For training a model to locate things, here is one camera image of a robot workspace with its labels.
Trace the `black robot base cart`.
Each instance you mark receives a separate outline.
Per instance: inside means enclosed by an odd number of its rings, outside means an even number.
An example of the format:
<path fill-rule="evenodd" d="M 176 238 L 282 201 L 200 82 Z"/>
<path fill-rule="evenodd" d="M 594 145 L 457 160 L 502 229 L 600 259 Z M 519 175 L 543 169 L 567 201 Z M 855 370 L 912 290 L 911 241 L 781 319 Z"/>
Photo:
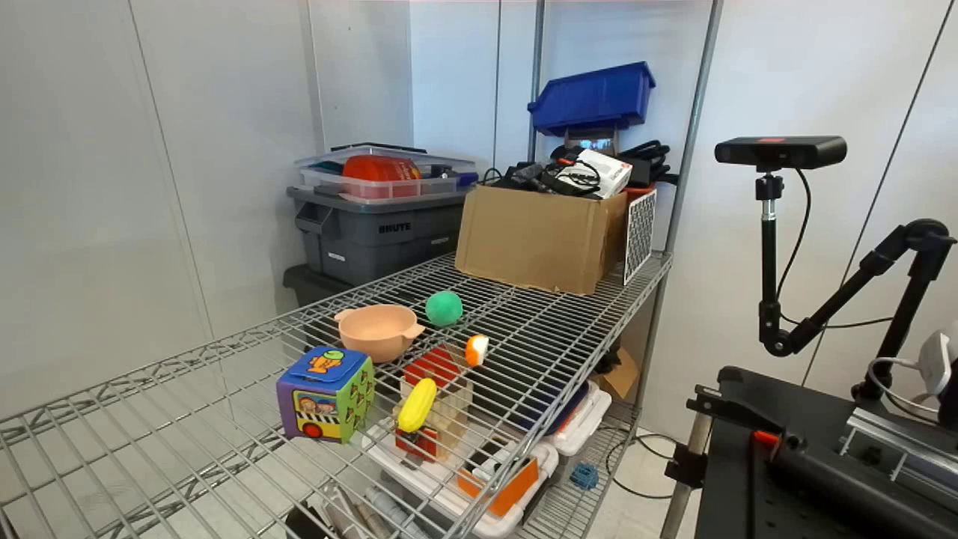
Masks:
<path fill-rule="evenodd" d="M 724 365 L 664 475 L 715 539 L 958 539 L 954 434 Z"/>

